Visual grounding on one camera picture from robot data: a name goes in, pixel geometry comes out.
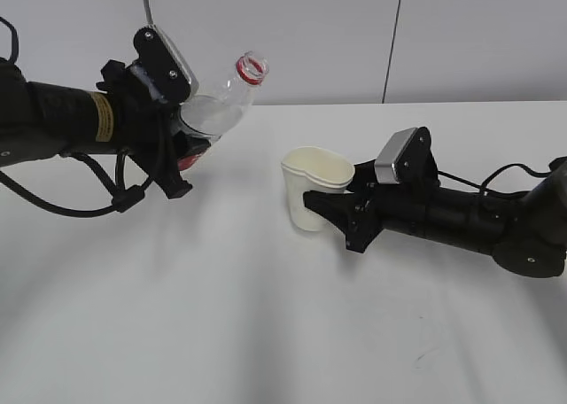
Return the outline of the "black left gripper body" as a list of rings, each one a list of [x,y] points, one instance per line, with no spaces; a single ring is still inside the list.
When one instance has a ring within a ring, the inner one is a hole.
[[[109,139],[146,173],[177,174],[186,150],[172,129],[173,119],[186,99],[186,81],[178,69],[152,69],[140,59],[127,65],[111,59],[101,69],[97,95],[112,108]]]

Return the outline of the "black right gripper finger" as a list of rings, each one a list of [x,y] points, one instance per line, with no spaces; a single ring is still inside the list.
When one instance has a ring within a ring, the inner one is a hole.
[[[352,181],[346,190],[354,194],[372,193],[377,186],[375,161],[370,160],[354,166]]]
[[[345,235],[351,230],[353,194],[332,194],[310,190],[303,193],[306,209],[318,214]]]

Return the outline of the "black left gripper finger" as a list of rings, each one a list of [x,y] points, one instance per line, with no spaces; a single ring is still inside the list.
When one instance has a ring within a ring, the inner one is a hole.
[[[168,199],[182,198],[191,191],[191,184],[181,177],[171,136],[158,139],[152,158],[150,176]]]

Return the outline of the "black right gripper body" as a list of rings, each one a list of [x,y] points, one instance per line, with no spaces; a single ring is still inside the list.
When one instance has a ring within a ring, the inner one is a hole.
[[[385,229],[414,235],[426,214],[433,192],[439,189],[437,164],[427,159],[424,176],[411,183],[380,184],[372,193],[353,194],[351,230],[345,235],[346,249],[363,253]]]

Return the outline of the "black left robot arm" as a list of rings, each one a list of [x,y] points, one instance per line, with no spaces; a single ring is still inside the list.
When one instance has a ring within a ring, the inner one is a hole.
[[[153,99],[121,62],[109,61],[103,77],[95,91],[29,82],[3,59],[2,166],[75,153],[125,152],[153,175],[168,198],[186,195],[192,186],[181,178],[174,141],[166,137],[171,105]]]

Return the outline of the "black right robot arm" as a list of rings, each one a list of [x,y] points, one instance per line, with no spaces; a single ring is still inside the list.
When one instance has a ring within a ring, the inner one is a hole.
[[[413,182],[380,183],[368,162],[340,194],[310,190],[303,203],[364,253],[384,230],[488,255],[503,269],[532,278],[560,276],[566,260],[566,159],[554,159],[530,191],[499,193],[480,184],[465,192],[441,186],[428,159]]]

